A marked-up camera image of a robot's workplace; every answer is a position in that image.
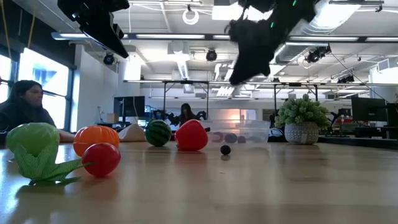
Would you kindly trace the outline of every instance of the black cable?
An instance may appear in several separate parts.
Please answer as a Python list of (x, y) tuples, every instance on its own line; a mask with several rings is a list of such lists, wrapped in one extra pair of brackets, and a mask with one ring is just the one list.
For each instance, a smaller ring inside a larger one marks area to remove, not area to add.
[(376, 91), (372, 90), (371, 87), (367, 86), (367, 84), (366, 84), (365, 82), (362, 82), (362, 80), (360, 80), (356, 75), (354, 75), (354, 73), (351, 72), (340, 60), (338, 60), (338, 58), (337, 58), (333, 53), (330, 52), (330, 54), (332, 54), (332, 55), (334, 56), (334, 58), (338, 61), (338, 63), (340, 63), (352, 76), (354, 76), (357, 80), (359, 80), (359, 81), (362, 83), (362, 85), (364, 85), (366, 88), (368, 88), (368, 89), (369, 89), (370, 91), (372, 91), (374, 94), (376, 94), (377, 96), (379, 96), (380, 98), (382, 98), (383, 100), (385, 100), (387, 103), (390, 103), (390, 102), (388, 102), (388, 100), (386, 100), (384, 97), (382, 97), (381, 95), (379, 95), (378, 93), (376, 93)]

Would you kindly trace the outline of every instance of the ceiling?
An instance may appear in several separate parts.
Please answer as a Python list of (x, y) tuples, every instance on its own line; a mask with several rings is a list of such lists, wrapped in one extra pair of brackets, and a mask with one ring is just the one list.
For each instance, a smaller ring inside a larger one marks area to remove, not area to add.
[[(62, 14), (57, 7), (57, 0), (13, 0), (25, 10), (33, 13), (36, 9), (37, 17), (46, 22), (59, 32), (79, 32), (78, 24), (71, 22)], [(384, 0), (384, 9), (398, 12), (397, 0)], [(194, 9), (202, 10), (199, 13), (199, 21), (194, 25), (184, 23), (182, 19), (185, 6), (171, 6), (164, 4), (133, 4), (129, 9), (114, 13), (114, 22), (118, 23), (124, 32), (133, 33), (203, 33), (222, 34), (229, 21), (214, 21), (211, 18), (213, 0), (202, 1), (202, 6)], [(376, 6), (361, 7), (344, 24), (337, 27), (333, 35), (398, 35), (398, 13), (394, 12), (364, 12), (366, 9), (375, 9)], [(292, 34), (300, 30), (298, 25)], [(166, 40), (124, 40), (125, 45), (134, 45), (140, 51), (146, 66), (142, 68), (142, 74), (146, 79), (156, 78), (156, 74), (171, 74), (178, 70), (177, 63), (166, 61), (167, 46), (170, 41)], [(215, 49), (218, 60), (230, 60), (232, 62), (237, 54), (237, 47), (230, 42), (223, 41), (188, 41), (191, 60), (187, 62), (189, 70), (215, 71), (217, 62), (207, 62), (205, 55), (208, 49)], [(309, 80), (315, 82), (327, 82), (330, 77), (345, 70), (354, 68), (355, 74), (361, 81), (368, 80), (369, 67), (375, 65), (373, 61), (380, 61), (385, 57), (398, 56), (397, 44), (331, 44), (332, 55), (327, 55), (316, 64), (308, 65), (304, 57), (298, 56), (291, 65), (286, 66), (279, 77), (282, 82), (304, 82)], [(96, 52), (99, 57), (104, 52)]]

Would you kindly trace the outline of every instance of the wooden table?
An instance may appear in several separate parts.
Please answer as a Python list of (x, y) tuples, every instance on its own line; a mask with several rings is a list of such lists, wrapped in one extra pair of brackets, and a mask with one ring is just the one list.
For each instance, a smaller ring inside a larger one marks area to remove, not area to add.
[[(270, 143), (267, 149), (176, 153), (121, 144), (107, 179), (80, 169), (69, 185), (27, 186), (0, 150), (0, 223), (397, 223), (398, 154)], [(76, 158), (60, 146), (58, 162)]]

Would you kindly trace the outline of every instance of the security camera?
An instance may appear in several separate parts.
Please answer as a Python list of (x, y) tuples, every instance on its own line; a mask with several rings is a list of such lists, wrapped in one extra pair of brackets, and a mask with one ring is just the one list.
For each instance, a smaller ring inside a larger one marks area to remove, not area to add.
[(106, 53), (106, 55), (104, 57), (104, 64), (105, 65), (113, 65), (114, 62), (115, 62), (115, 59), (113, 57), (113, 53)]
[(206, 60), (208, 62), (214, 62), (217, 59), (217, 53), (215, 49), (209, 49), (206, 54)]

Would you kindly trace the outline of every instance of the clear plastic container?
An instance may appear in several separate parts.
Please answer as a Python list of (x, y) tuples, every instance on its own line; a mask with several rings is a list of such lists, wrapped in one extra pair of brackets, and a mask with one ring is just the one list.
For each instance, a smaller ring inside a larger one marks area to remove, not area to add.
[(265, 147), (268, 142), (268, 121), (255, 120), (208, 120), (200, 121), (207, 132), (207, 146)]

